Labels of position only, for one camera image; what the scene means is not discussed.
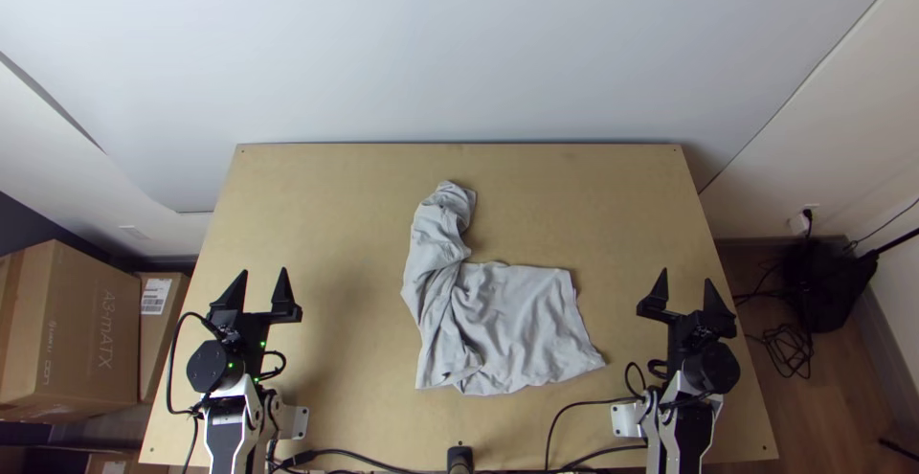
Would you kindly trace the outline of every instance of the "wooden table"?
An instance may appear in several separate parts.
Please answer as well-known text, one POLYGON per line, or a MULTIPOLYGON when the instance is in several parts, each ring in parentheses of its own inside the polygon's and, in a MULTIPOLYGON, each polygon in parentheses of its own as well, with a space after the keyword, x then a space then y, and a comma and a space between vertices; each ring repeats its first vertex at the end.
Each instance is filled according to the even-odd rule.
MULTIPOLYGON (((556 411, 577 400, 628 395, 625 365, 665 358, 665 325, 635 315, 661 268, 669 271, 670 308, 700 308, 706 277, 732 306, 683 153, 670 145, 240 146, 185 309, 206 313, 248 269, 246 308, 268 310, 282 266, 303 322, 272 328, 268 349, 285 353, 288 366, 268 385, 288 403, 309 406, 311 416, 305 441, 282 442, 281 458, 336 447, 405 468, 442 470, 446 449, 462 440, 474 447, 477 468, 540 469, 556 411), (420 339, 399 289, 415 208, 444 179, 479 193, 465 236, 472 261, 573 272, 581 315, 606 368, 512 395, 415 389, 420 339)), ((183 328, 172 387, 177 406, 196 400, 185 364, 207 337, 199 326, 183 328)), ((747 344, 728 343, 742 376, 726 396, 706 460, 776 458, 747 344)), ((141 460, 180 464, 191 422, 168 414, 164 385, 141 460)), ((208 464, 202 437, 192 464, 208 464)), ((620 443, 606 407, 576 408, 559 420, 551 464, 620 443)), ((644 463, 644 451, 590 462, 644 463)), ((310 468, 368 469, 336 456, 322 456, 310 468)))

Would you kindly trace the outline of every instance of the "gray cloth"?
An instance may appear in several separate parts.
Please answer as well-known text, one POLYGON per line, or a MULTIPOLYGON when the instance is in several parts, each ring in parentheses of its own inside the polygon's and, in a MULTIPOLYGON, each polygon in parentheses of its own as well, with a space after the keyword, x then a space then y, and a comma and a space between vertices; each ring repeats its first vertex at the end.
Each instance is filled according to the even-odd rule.
POLYGON ((603 367, 568 271, 462 263, 475 205, 475 192, 445 181, 415 211, 402 278, 421 332, 415 386, 509 394, 603 367))

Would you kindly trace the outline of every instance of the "floor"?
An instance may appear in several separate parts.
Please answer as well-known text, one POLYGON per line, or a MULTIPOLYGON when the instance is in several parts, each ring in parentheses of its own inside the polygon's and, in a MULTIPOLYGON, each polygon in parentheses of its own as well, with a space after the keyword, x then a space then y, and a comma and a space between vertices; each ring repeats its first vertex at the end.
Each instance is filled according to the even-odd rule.
MULTIPOLYGON (((774 247, 726 245, 719 247, 719 254, 733 293, 753 290, 764 268, 777 257, 774 247)), ((764 287, 777 286, 777 281, 778 278, 771 279, 764 287)), ((794 320, 782 303, 773 299, 755 299, 738 308, 738 313, 744 331, 754 335, 794 320)), ((878 444, 879 438, 889 438, 915 450, 919 441, 904 441, 902 431, 893 428, 893 414, 878 385, 858 323, 850 318, 844 328, 815 336, 815 349, 811 379, 785 379, 775 371, 766 351, 751 342, 753 365, 766 399, 780 458, 769 462, 706 465, 703 472, 919 473, 919 463, 878 444)), ((123 423, 143 433, 145 426, 134 421, 136 416, 132 418, 123 423)), ((86 428, 95 433, 104 431, 103 434, 127 431, 119 431, 118 425, 101 423, 86 428)), ((206 469, 193 471, 206 472, 206 469)), ((616 474, 643 471, 623 469, 616 474)))

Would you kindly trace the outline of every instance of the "power cord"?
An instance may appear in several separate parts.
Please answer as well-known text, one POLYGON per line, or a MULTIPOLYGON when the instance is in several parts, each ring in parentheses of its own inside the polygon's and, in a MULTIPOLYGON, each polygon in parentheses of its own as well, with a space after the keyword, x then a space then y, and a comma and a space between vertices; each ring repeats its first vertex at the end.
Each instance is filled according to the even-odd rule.
POLYGON ((641 445, 621 445, 620 447, 610 447, 608 449, 600 449, 587 456, 578 458, 577 460, 574 460, 573 462, 566 463, 565 466, 559 469, 559 471, 560 472, 570 472, 572 469, 577 468, 583 462, 586 462, 587 460, 592 460, 593 458, 596 458, 597 456, 603 456, 605 454, 610 454, 610 453, 615 453, 615 452, 620 452, 620 451, 633 451, 636 449, 647 449, 647 448, 648 446, 646 444, 641 444, 641 445))
POLYGON ((621 396, 619 398, 610 398, 608 400, 583 400, 581 402, 573 402, 558 410, 558 413, 555 414, 555 418, 552 419, 552 425, 549 427, 549 434, 546 436, 546 461, 543 463, 544 470, 549 472, 549 447, 552 444, 552 431, 555 430, 555 424, 558 423, 558 419, 562 416, 563 413, 571 408, 576 408, 578 406, 593 406, 595 404, 618 404, 620 402, 634 402, 639 399, 641 399, 640 396, 621 396))
POLYGON ((875 234, 877 234, 878 232, 880 232, 881 230, 883 230, 884 228, 886 228, 890 223, 892 223, 893 221, 897 220, 901 215, 903 215, 903 214, 909 212, 909 210, 911 210, 912 207, 916 206, 917 204, 919 204, 919 197, 917 197, 917 198, 915 199, 915 201, 913 201, 912 203, 910 203, 908 207, 906 207, 906 208, 904 208, 903 210, 901 210, 901 211, 900 211, 897 215, 895 215, 894 217, 891 217, 890 219, 888 219, 886 223, 884 223, 884 224, 882 224, 881 226, 879 226, 878 228, 876 228, 876 229, 875 229, 873 232, 871 232, 870 234, 868 234, 868 235, 866 235, 866 236, 864 236, 864 237, 862 237, 862 238, 857 238, 857 239, 855 239, 855 240, 850 240, 849 243, 845 245, 845 248, 842 249, 843 253, 851 253, 851 252, 854 252, 854 251, 855 251, 855 248, 857 248, 857 247, 859 246, 859 244, 862 243, 862 241, 868 240, 869 238, 873 237, 875 234))
POLYGON ((814 342, 810 332, 783 324, 764 330, 761 337, 744 335, 766 348, 775 370, 782 377, 789 379, 797 375, 802 379, 811 378, 814 342))
POLYGON ((369 458, 362 454, 348 451, 346 449, 318 449, 318 450, 304 451, 300 454, 295 454, 294 456, 288 458, 287 460, 284 460, 281 463, 278 463, 278 468, 286 470, 296 465, 310 463, 313 460, 315 460, 317 457, 327 455, 327 454, 337 454, 341 456, 347 456, 349 458, 353 458, 354 460, 358 460, 368 465, 373 465, 377 468, 382 468, 383 470, 389 470, 390 472, 394 472, 395 474, 423 474, 421 472, 415 472, 413 470, 408 470, 405 468, 392 466, 392 465, 380 462, 378 460, 374 460, 373 458, 369 458))

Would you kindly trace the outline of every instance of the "black cable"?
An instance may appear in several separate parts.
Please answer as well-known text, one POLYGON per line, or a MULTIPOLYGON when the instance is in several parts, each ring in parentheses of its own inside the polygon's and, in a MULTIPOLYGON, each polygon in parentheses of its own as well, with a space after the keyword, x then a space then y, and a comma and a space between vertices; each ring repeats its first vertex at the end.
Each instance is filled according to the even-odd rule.
POLYGON ((194 435, 191 436, 191 447, 189 447, 189 454, 185 457, 185 464, 182 465, 182 474, 185 474, 189 470, 189 463, 191 463, 191 453, 194 452, 194 445, 198 443, 198 416, 192 416, 191 421, 194 423, 194 435))
POLYGON ((641 377, 641 393, 648 389, 648 383, 644 382, 644 373, 641 372, 641 367, 635 361, 625 365, 625 387, 628 388, 629 392, 636 398, 641 398, 641 393, 633 388, 632 383, 629 381, 629 370, 633 367, 639 372, 639 377, 641 377))
MULTIPOLYGON (((197 312, 186 312, 181 317, 179 317, 179 321, 176 322, 175 324, 175 331, 172 333, 172 344, 169 346, 169 361, 168 361, 169 364, 166 370, 166 409, 168 409, 169 412, 172 413, 173 415, 196 415, 197 414, 196 409, 194 409, 195 406, 192 406, 191 408, 187 410, 179 410, 179 411, 176 411, 172 407, 172 363, 175 359, 175 346, 179 341, 179 331, 182 329, 182 324, 185 323, 186 318, 190 316, 197 318, 198 321, 201 322, 201 325, 203 325, 204 328, 206 328, 211 334, 213 334, 214 337, 216 337, 217 339, 221 338, 220 333, 217 330, 217 328, 214 327, 211 322, 206 320, 204 316, 201 316, 197 312)), ((204 400, 205 399, 202 399, 201 401, 199 401, 198 404, 196 404, 196 406, 200 407, 200 404, 204 402, 204 400)))
POLYGON ((662 381, 667 380, 667 362, 663 359, 652 359, 648 361, 648 373, 651 373, 662 381))
POLYGON ((855 240, 850 241, 848 244, 846 244, 845 249, 844 249, 843 251, 844 251, 844 252, 852 252, 852 251, 855 251, 855 248, 857 248, 857 247, 859 246, 859 244, 862 243, 862 241, 871 238, 872 236, 874 236, 875 234, 877 234, 878 232, 880 232, 881 230, 883 230, 884 228, 886 228, 890 223, 892 223, 893 221, 897 220, 897 218, 900 217, 901 215, 903 215, 903 214, 909 212, 909 210, 912 209, 912 207, 916 206, 917 204, 919 204, 919 197, 917 197, 912 203, 909 203, 909 206, 906 207, 906 208, 904 208, 903 210, 901 210, 897 215, 895 215, 894 217, 891 217, 890 219, 888 219, 886 223, 884 223, 884 224, 882 224, 881 226, 879 226, 878 228, 876 228, 876 229, 874 230, 874 232, 871 232, 870 234, 868 234, 868 235, 866 235, 866 236, 864 236, 864 237, 862 237, 862 238, 857 238, 857 239, 855 239, 855 240))
POLYGON ((638 400, 640 398, 641 397, 635 397, 635 396, 621 396, 619 398, 610 398, 608 400, 584 400, 581 402, 574 402, 558 410, 558 413, 555 414, 555 418, 552 419, 552 425, 549 427, 549 435, 546 436, 546 461, 544 463, 544 470, 549 471, 549 447, 552 444, 552 431, 555 430, 555 424, 558 422, 559 417, 561 417, 563 413, 565 413, 571 408, 576 408, 578 406, 591 406, 595 404, 618 404, 619 402, 634 402, 635 400, 638 400))
POLYGON ((266 350, 264 354, 265 354, 265 355, 274 355, 274 356, 276 356, 276 357, 279 357, 279 358, 280 358, 280 366, 277 367, 277 368, 275 368, 275 369, 273 369, 273 370, 270 371, 270 372, 263 372, 263 373, 260 373, 260 374, 258 375, 258 381, 259 381, 259 382, 266 381, 266 380, 268 380, 268 379, 270 379, 270 378, 273 378, 273 377, 277 377, 278 375, 280 375, 281 372, 284 371, 285 368, 287 368, 287 357, 285 357, 284 354, 280 353, 280 352, 277 351, 277 350, 266 350))
POLYGON ((670 402, 663 402, 658 405, 661 410, 665 411, 673 408, 682 408, 683 406, 688 406, 689 404, 694 404, 700 400, 704 400, 707 396, 711 395, 712 392, 702 392, 697 395, 693 395, 687 398, 681 398, 679 400, 671 400, 670 402))
POLYGON ((749 301, 752 300, 753 298, 756 298, 757 296, 776 296, 776 292, 777 292, 777 291, 767 291, 767 292, 764 292, 764 293, 760 293, 760 292, 759 292, 759 289, 763 286, 763 283, 766 281, 766 279, 767 279, 772 273, 774 273, 775 271, 778 270, 778 267, 779 267, 780 265, 782 265, 782 262, 779 262, 779 263, 777 263, 776 265, 774 265, 774 266, 770 267, 769 269, 767 269, 767 270, 766 270, 766 273, 764 273, 763 276, 759 279, 759 282, 756 283, 756 287, 753 289, 752 292, 750 292, 750 293, 748 293, 748 294, 734 295, 734 296, 732 297, 732 298, 734 299, 734 306, 735 306, 735 307, 739 307, 739 306, 745 304, 746 302, 749 302, 749 301))
POLYGON ((814 230, 814 212, 811 209, 804 209, 801 213, 807 217, 807 234, 804 235, 804 240, 810 240, 811 231, 814 230))
POLYGON ((309 463, 309 462, 312 462, 316 457, 326 455, 326 454, 338 454, 342 456, 347 456, 349 458, 353 458, 354 460, 364 462, 368 465, 373 465, 377 468, 382 468, 383 470, 389 470, 390 472, 395 472, 396 474, 422 474, 421 472, 415 472, 413 470, 408 470, 405 468, 399 468, 396 466, 392 466, 392 465, 380 462, 378 460, 374 460, 373 458, 368 458, 367 456, 358 454, 356 452, 348 451, 346 449, 318 449, 318 450, 304 451, 300 454, 295 454, 294 456, 281 462, 279 464, 279 468, 290 468, 293 466, 309 463))
POLYGON ((593 458, 596 458, 597 456, 603 456, 605 454, 610 454, 610 453, 615 453, 615 452, 620 452, 620 451, 633 451, 635 449, 647 449, 647 448, 648 446, 643 443, 641 445, 621 445, 619 447, 610 447, 608 449, 600 449, 583 458, 578 458, 577 460, 574 460, 573 462, 565 463, 565 466, 563 466, 559 470, 560 471, 570 471, 573 468, 577 468, 583 462, 586 462, 587 460, 592 460, 593 458))
POLYGON ((810 332, 782 324, 764 330, 762 337, 744 335, 766 348, 779 375, 786 379, 795 375, 802 379, 811 378, 814 342, 810 332))

